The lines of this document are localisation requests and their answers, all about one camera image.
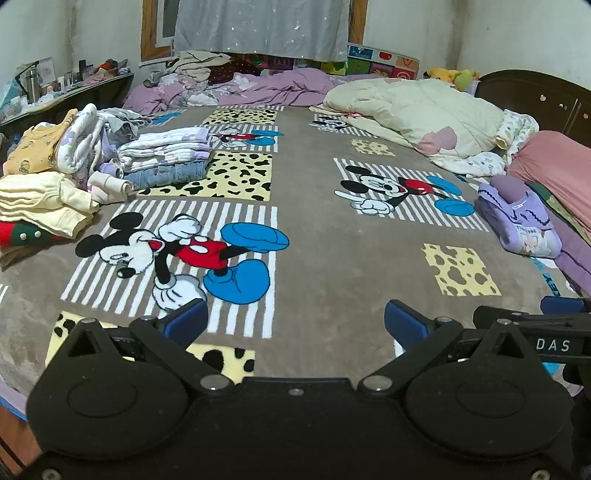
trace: black mount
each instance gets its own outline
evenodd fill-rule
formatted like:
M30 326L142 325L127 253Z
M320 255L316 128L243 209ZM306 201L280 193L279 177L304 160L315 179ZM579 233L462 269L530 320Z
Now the black mount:
M481 310L479 330L434 322L357 390L344 378L234 385L154 322L82 320L30 395L45 453L22 478L576 478L591 463L589 400L573 409L532 339L580 341L548 361L591 387L589 314L507 312Z

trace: wooden window frame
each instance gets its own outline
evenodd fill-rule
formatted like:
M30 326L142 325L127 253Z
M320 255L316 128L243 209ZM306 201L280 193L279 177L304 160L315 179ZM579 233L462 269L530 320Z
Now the wooden window frame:
M349 17L349 41L363 43L365 21L367 18L369 0L351 0L351 14ZM170 46L157 47L158 0L142 0L142 37L141 60L156 60L170 57Z
M158 0L143 0L142 38L140 44L142 61L164 59L172 55L172 48L157 47Z

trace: striped pattern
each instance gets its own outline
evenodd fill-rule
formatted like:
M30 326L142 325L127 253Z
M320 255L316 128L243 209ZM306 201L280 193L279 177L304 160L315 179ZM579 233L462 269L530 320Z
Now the striped pattern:
M3 285L0 283L0 303L4 300L4 295L6 295L6 291L8 290L8 285Z
M275 127L273 125L245 125L245 124L232 124L232 125L195 125L196 127L205 127L209 128L210 133L217 134L227 130L228 128L232 128L234 130L238 130L240 134L249 134L253 130L263 130L265 132L278 132L279 127ZM264 147L257 146L257 145L247 145L246 147L228 147L224 144L220 144L219 148L223 148L224 150L234 150L234 151L250 151L250 152L275 152L277 153L277 144L279 137L273 137L275 139L274 145L266 145Z
M320 117L328 117L328 118L332 118L333 120L338 120L339 122L343 122L341 120L340 117L338 116L333 116L333 115L319 115L317 113L314 114L314 121L315 122L321 122L323 121ZM357 137L369 137L369 138L377 138L375 135L369 134L363 130L360 130L359 128L355 128L355 127L347 127L347 128L342 128L340 130L331 130L331 132L338 132L340 134L348 134L348 135L356 135Z
M194 202L191 200L134 200L121 205L114 217L124 212L139 212L144 215L140 228L157 232L158 228L172 220L180 213L193 215L202 224L200 235L214 240L221 240L220 230L232 222L256 222L262 225L277 227L277 207L255 206L244 203L229 202ZM103 236L112 234L114 230L107 224ZM275 313L275 266L277 253L258 254L249 252L239 258L232 258L230 266L247 258L263 260L269 268L271 286L267 294L257 303L250 305L234 305L208 295L209 333L221 332L226 335L244 337L271 338L273 315ZM179 274L190 274L202 280L206 270L190 267L178 258L168 259L170 271ZM72 303L91 306L106 312L127 315L136 318L143 315L162 317L165 312L160 310L152 298L154 286L154 266L145 273L123 280L118 278L117 268L103 262L96 254L80 260L70 281L66 285L61 299Z
M265 110L276 110L278 112L285 110L285 106L283 105L220 105L217 108L222 108L224 110L233 110L235 108L262 108Z
M385 165L376 165L375 163L355 162L353 160L345 160L344 158L341 160L335 158L335 163L343 177L343 180L358 181L358 177L355 174L345 170L347 165L364 167L371 171L374 175L390 177L395 180L397 180L398 177L404 177L406 179L414 179L428 182L427 176L429 175L443 178L441 175L439 175L439 173L410 170L408 168L391 167ZM355 195L366 199L388 200L386 196L372 191L369 191L366 194L356 193ZM461 195L450 195L448 193L446 195L457 200L464 200L464 197L462 197ZM484 232L489 231L489 229L486 227L486 223L482 221L482 219L478 216L477 213L473 213L468 217L457 217L453 215L448 215L435 208L436 200L438 200L438 197L434 197L433 195L409 195L406 198L406 200L404 200L394 210L394 212L390 213L388 216L390 218L396 218L399 220L410 220L412 222L429 223L431 225L456 227L463 228L466 230L480 230ZM363 215L363 213L359 210L357 210L357 213Z

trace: wooden cabinet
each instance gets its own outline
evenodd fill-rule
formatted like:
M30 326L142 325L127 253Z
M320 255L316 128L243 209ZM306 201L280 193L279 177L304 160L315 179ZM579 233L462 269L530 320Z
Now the wooden cabinet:
M591 91L580 85L540 72L502 70L481 78L476 97L527 113L540 130L562 132L591 148Z
M557 132L564 132L577 101L568 93L519 79L483 82L476 96L503 110L531 115L540 125L540 130Z
M591 148L591 100L579 102L577 111L564 133L581 145Z

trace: mickey mouse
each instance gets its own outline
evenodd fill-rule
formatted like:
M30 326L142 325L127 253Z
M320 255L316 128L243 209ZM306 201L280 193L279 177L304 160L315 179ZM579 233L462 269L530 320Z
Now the mickey mouse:
M319 120L314 120L310 125L318 128L318 130L324 130L329 132L338 132L345 128L349 128L350 125L346 124L342 120L338 120L331 116L320 116Z
M351 206L355 210L360 210L366 215L389 215L398 205L400 205L409 195L423 196L436 195L440 197L435 201L435 208L448 215L465 217L474 213L474 206L463 200L456 200L446 195L436 192L435 189L442 190L452 195L461 195L462 191L453 183L440 177L428 176L426 183L420 180L409 180L398 177L398 180L382 177L369 171L367 168L348 165L347 171L359 175L359 181L343 180L340 184L346 190L352 193L379 193L388 197L388 200L374 200L358 197L349 193L335 190L335 194L347 200L353 200Z
M257 147L275 145L277 140L274 137L283 137L283 134L266 130L253 130L248 134L243 134L237 128L226 128L212 134L212 137L213 148L218 148L220 145L226 148L243 148L247 145L256 145Z
M118 215L110 222L116 232L91 235L76 245L81 258L99 254L109 265L119 266L119 278L131 278L154 264L156 277L152 296L158 306L172 312L193 299L206 299L199 280L192 275L173 274L169 257L192 267L207 268L203 285L215 297L243 305L260 300L269 289L269 271L257 259L243 260L233 267L228 260L247 252L284 250L288 238L279 230L258 223L229 223L221 230L224 241L199 235L201 224L190 215L177 215L154 233L138 228L144 216L137 212Z

